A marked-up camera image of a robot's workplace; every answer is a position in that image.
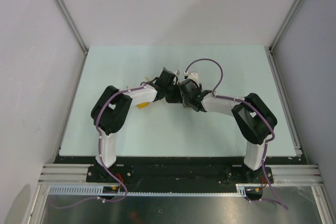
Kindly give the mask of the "orange sunglasses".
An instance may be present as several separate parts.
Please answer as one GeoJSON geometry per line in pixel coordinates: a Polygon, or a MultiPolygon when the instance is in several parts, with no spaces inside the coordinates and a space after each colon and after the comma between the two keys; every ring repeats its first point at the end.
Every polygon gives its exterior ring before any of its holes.
{"type": "MultiPolygon", "coordinates": [[[[140,83],[141,86],[144,86],[147,82],[150,82],[151,79],[149,79],[147,76],[144,77],[144,80],[140,83]]],[[[136,105],[138,109],[143,109],[144,107],[148,106],[150,103],[152,103],[152,100],[148,100],[146,102],[141,102],[136,105]]]]}

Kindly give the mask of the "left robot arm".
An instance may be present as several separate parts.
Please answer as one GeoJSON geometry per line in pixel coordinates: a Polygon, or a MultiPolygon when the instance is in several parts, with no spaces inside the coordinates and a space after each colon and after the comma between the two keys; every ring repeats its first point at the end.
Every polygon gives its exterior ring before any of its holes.
{"type": "Polygon", "coordinates": [[[97,162],[101,165],[98,176],[105,182],[115,178],[117,132],[123,127],[129,109],[166,100],[167,103],[182,103],[182,95],[177,87],[179,71],[163,68],[159,77],[142,82],[140,86],[119,90],[108,86],[91,111],[91,118],[99,133],[97,162]]]}

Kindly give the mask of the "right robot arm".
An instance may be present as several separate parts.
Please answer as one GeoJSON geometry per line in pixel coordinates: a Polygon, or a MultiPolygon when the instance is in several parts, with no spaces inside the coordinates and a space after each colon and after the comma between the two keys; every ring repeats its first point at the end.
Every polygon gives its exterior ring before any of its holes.
{"type": "Polygon", "coordinates": [[[244,98],[215,95],[203,90],[194,80],[186,79],[177,85],[183,104],[196,112],[215,112],[232,116],[247,140],[243,179],[254,183],[266,174],[265,161],[268,143],[275,139],[278,120],[263,100],[255,93],[244,98]]]}

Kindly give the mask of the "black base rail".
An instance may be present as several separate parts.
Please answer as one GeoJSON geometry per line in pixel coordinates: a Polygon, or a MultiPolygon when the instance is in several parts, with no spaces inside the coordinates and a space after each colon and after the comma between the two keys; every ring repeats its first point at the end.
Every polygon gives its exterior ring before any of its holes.
{"type": "Polygon", "coordinates": [[[237,184],[260,185],[274,182],[276,168],[306,165],[302,156],[267,157],[266,174],[261,170],[249,172],[241,157],[118,157],[115,164],[105,170],[94,157],[57,156],[57,165],[88,165],[87,183],[123,183],[121,191],[129,193],[208,194],[233,193],[237,184]]]}

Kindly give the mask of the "left aluminium frame post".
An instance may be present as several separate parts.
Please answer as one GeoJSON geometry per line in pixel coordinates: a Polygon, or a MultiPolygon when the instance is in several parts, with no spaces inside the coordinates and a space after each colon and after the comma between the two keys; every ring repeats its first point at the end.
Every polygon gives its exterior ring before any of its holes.
{"type": "Polygon", "coordinates": [[[84,56],[86,56],[88,53],[88,47],[86,46],[64,0],[53,0],[53,1],[56,4],[61,16],[63,17],[66,25],[68,26],[81,52],[83,53],[84,56]]]}

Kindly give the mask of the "aluminium frame post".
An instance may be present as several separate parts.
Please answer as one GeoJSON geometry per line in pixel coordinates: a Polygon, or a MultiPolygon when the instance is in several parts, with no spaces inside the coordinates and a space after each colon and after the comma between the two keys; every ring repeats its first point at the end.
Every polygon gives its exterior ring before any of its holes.
{"type": "Polygon", "coordinates": [[[86,46],[64,0],[53,0],[53,1],[56,4],[61,16],[63,17],[66,25],[68,26],[81,52],[83,53],[84,56],[86,56],[88,53],[88,47],[86,46]]]}
{"type": "Polygon", "coordinates": [[[283,20],[281,23],[274,39],[272,40],[271,44],[269,45],[269,51],[273,52],[277,45],[279,44],[280,40],[288,30],[289,26],[291,25],[292,21],[294,20],[295,16],[297,15],[300,7],[302,6],[305,0],[294,0],[283,20]]]}

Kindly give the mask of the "right aluminium frame post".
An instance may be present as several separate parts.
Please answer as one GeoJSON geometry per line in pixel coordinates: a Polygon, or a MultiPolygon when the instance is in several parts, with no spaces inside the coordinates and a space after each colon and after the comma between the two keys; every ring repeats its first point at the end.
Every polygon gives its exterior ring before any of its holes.
{"type": "Polygon", "coordinates": [[[305,0],[294,0],[283,20],[281,23],[274,39],[272,40],[271,44],[269,45],[269,51],[273,52],[277,45],[279,44],[280,40],[288,30],[289,26],[291,25],[292,21],[294,20],[295,16],[297,15],[300,7],[302,6],[305,0]]]}

